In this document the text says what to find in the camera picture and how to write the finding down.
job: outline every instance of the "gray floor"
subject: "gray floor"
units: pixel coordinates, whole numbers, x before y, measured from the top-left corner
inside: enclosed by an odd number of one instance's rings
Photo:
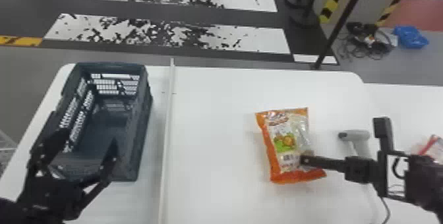
[[[53,77],[60,67],[80,61],[124,61],[145,65],[169,65],[170,56],[66,49],[0,47],[0,127],[19,141]],[[196,57],[174,57],[175,64],[188,67],[234,67],[246,69],[302,69],[307,64],[273,63]],[[324,66],[338,70],[337,66]]]
[[[341,59],[341,69],[357,73],[366,83],[443,86],[443,33],[421,33],[430,41],[422,49],[400,46],[380,61]]]
[[[323,70],[356,72],[365,82],[443,86],[441,32],[422,32],[430,40],[424,49],[397,48],[381,61],[340,60],[341,66]],[[19,141],[45,91],[60,67],[80,61],[124,61],[145,65],[168,65],[170,56],[66,49],[0,47],[0,128]],[[307,64],[174,57],[176,65],[188,67],[233,67],[246,69],[309,70]]]

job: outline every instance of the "black cable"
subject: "black cable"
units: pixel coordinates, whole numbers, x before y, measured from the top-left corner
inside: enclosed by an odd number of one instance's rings
[[[389,206],[387,205],[387,203],[384,201],[383,198],[380,198],[380,200],[382,200],[383,206],[386,209],[386,218],[384,218],[382,224],[387,224],[387,222],[391,218],[391,210],[389,209]]]
[[[392,45],[391,39],[386,35],[386,33],[382,31],[377,31],[377,33],[384,36],[390,45]],[[342,37],[338,37],[337,40],[341,41],[341,44],[336,50],[336,53],[342,59],[352,60],[353,58],[363,59],[365,57],[371,58],[375,61],[379,61],[384,58],[385,52],[369,48],[364,43],[359,44],[359,41],[356,40],[355,36],[352,34],[340,34]]]

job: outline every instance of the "white table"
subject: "white table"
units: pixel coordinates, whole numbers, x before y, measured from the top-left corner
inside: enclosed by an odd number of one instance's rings
[[[59,101],[61,89],[74,65],[57,73],[45,98],[9,162],[1,181],[0,196],[15,200],[22,190],[29,150],[51,111]],[[155,223],[158,219],[160,177],[164,139],[169,67],[146,67],[154,98],[138,180],[113,183],[82,213],[69,223]]]
[[[0,196],[15,199],[22,188],[28,150],[37,137],[72,65],[57,74],[0,181]],[[339,131],[372,132],[383,114],[360,78],[347,72],[199,69],[177,67],[171,118],[167,67],[147,67],[154,97],[140,177],[113,183],[72,223],[154,223],[158,218],[162,146],[166,137],[160,223],[380,223],[384,209],[370,186],[343,175],[276,185],[254,113],[309,107],[310,137],[318,155],[352,155]],[[169,124],[167,135],[163,133]],[[371,139],[373,155],[378,141]],[[392,203],[398,223],[436,223],[432,214]]]
[[[443,88],[366,84],[374,103],[392,120],[395,149],[409,151],[417,142],[431,134],[443,136]],[[433,213],[415,206],[388,200],[392,211],[389,223],[435,223]]]

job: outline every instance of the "blue plastic bag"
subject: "blue plastic bag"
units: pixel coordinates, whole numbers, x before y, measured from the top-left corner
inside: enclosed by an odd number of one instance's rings
[[[400,43],[409,49],[421,49],[429,44],[414,26],[396,26],[394,35],[397,35]]]

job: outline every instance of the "floor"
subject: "floor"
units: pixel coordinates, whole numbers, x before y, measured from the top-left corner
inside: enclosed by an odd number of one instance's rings
[[[7,10],[0,15],[0,34],[9,36],[0,36],[0,44],[19,36],[29,38],[23,43],[39,44],[0,46],[0,80],[7,82],[0,88],[0,129],[19,141],[66,63],[168,65],[174,57],[179,66],[309,70],[306,63],[294,63],[293,55],[318,54],[325,42],[322,30],[290,23],[283,0],[274,5],[257,1],[260,5],[256,0],[0,0],[0,8]],[[171,36],[171,29],[178,37]],[[423,34],[431,44],[422,50],[399,48],[381,61],[339,59],[340,66],[334,60],[322,69],[356,72],[371,83],[443,86],[441,35]]]
[[[326,43],[320,26],[290,22],[283,0],[0,0],[0,8],[0,44],[293,62]]]
[[[401,0],[384,27],[415,26],[419,30],[443,32],[443,0]]]

